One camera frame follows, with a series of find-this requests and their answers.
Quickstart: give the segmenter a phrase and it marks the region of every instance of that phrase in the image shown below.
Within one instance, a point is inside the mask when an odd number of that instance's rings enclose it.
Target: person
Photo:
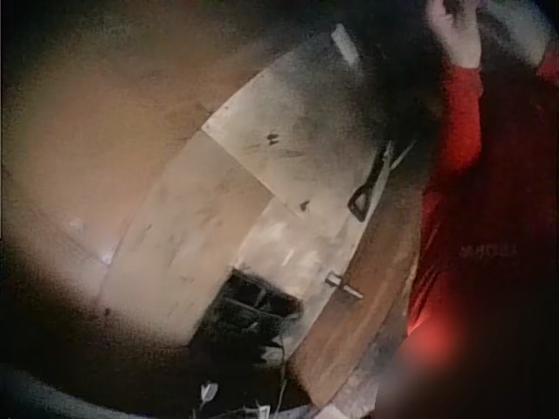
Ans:
[[[530,2],[427,0],[444,54],[407,332],[375,417],[539,417],[556,385],[556,35]],[[517,58],[482,72],[479,15]]]

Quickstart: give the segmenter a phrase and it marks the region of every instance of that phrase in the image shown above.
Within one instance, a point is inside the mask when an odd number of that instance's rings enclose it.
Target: hand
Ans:
[[[488,0],[480,11],[488,13],[506,28],[495,37],[500,46],[531,66],[538,66],[553,37],[553,28],[538,7],[530,1]]]
[[[445,0],[427,0],[427,24],[453,64],[478,68],[481,60],[476,18],[478,0],[456,0],[457,10],[450,10],[445,3]]]

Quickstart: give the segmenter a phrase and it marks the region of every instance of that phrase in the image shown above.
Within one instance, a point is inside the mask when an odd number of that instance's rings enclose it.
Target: wooden surface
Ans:
[[[307,228],[332,239],[376,152],[378,136],[356,106],[358,88],[325,32],[267,67],[203,130]]]
[[[336,291],[291,359],[313,403],[326,406],[351,376],[402,292],[418,250],[424,147],[392,173],[345,279],[364,295]]]
[[[169,162],[122,240],[100,294],[157,340],[186,342],[272,199],[199,131]]]

